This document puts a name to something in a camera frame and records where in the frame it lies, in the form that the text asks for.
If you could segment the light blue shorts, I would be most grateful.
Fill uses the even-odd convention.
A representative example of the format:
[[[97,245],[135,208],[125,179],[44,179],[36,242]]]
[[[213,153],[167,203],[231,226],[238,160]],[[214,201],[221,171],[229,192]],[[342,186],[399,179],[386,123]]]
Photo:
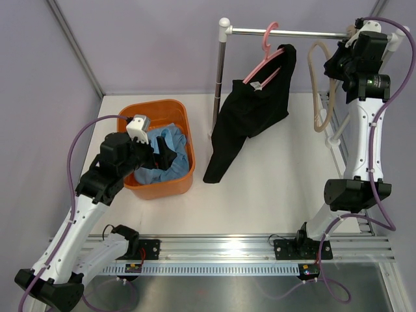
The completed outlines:
[[[187,138],[174,123],[165,127],[155,128],[148,132],[151,147],[159,152],[157,137],[163,137],[168,148],[176,152],[176,158],[167,170],[139,168],[134,178],[141,185],[149,185],[180,179],[189,172],[189,159],[186,152]]]

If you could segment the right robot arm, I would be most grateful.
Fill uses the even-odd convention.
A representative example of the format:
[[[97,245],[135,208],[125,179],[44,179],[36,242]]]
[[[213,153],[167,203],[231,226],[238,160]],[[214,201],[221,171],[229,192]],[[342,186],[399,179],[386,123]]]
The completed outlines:
[[[321,240],[328,240],[334,226],[347,214],[369,209],[391,194],[384,183],[380,161],[384,114],[381,108],[390,96],[391,80],[380,74],[387,35],[360,31],[340,41],[337,51],[324,64],[331,80],[343,83],[352,127],[352,148],[343,177],[330,179],[324,187],[324,205],[297,231],[290,255],[316,259]]]

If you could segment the black shorts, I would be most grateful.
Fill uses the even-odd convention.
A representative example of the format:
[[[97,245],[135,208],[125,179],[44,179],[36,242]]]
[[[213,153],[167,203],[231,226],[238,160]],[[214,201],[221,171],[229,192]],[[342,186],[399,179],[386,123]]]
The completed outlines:
[[[249,83],[232,82],[232,89],[217,116],[211,136],[213,154],[203,182],[221,181],[247,138],[252,138],[288,117],[291,79],[296,66],[296,49],[279,46],[283,53],[271,60]]]

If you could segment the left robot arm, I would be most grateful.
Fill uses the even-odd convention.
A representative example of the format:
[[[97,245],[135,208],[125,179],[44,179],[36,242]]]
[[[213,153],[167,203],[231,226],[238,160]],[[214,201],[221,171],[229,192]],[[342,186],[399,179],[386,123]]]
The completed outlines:
[[[127,133],[111,133],[86,173],[81,176],[68,218],[44,255],[32,268],[21,269],[15,282],[26,295],[56,311],[71,311],[81,300],[85,287],[109,263],[143,255],[137,231],[116,226],[86,257],[79,253],[92,228],[124,187],[124,179],[135,170],[167,170],[177,157],[161,136],[157,149],[130,138]]]

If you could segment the beige wooden hanger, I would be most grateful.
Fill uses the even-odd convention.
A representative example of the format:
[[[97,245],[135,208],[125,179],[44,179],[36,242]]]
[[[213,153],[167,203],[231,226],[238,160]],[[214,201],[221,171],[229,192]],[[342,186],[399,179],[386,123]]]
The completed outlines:
[[[326,129],[333,115],[333,109],[335,106],[335,79],[329,78],[330,89],[329,89],[328,109],[326,110],[327,116],[325,117],[324,121],[320,123],[319,122],[320,120],[319,91],[318,91],[318,84],[317,84],[317,76],[315,73],[315,67],[313,63],[313,52],[317,47],[321,48],[322,52],[324,53],[324,56],[326,57],[326,60],[330,59],[330,50],[328,49],[328,46],[324,42],[317,40],[311,45],[307,54],[307,65],[309,68],[309,76],[311,79],[311,87],[312,87],[312,93],[313,93],[313,113],[314,113],[313,127],[314,127],[315,132],[321,133],[323,132],[323,130]]]

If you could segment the pink plastic hanger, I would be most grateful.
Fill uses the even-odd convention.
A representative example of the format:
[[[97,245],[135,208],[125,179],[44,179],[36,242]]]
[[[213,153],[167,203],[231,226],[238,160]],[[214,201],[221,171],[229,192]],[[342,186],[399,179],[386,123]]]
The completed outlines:
[[[271,45],[268,43],[268,38],[270,36],[271,31],[276,30],[279,28],[279,23],[274,21],[272,22],[266,29],[263,35],[262,41],[262,50],[265,52],[263,60],[249,73],[249,75],[242,81],[244,84],[249,84],[250,80],[260,72],[269,62],[274,60],[276,57],[280,56],[284,52],[284,48],[279,48],[273,54],[270,53]],[[255,81],[254,89],[255,90],[262,90],[280,71],[280,67],[276,68],[272,74],[267,77],[263,82]]]

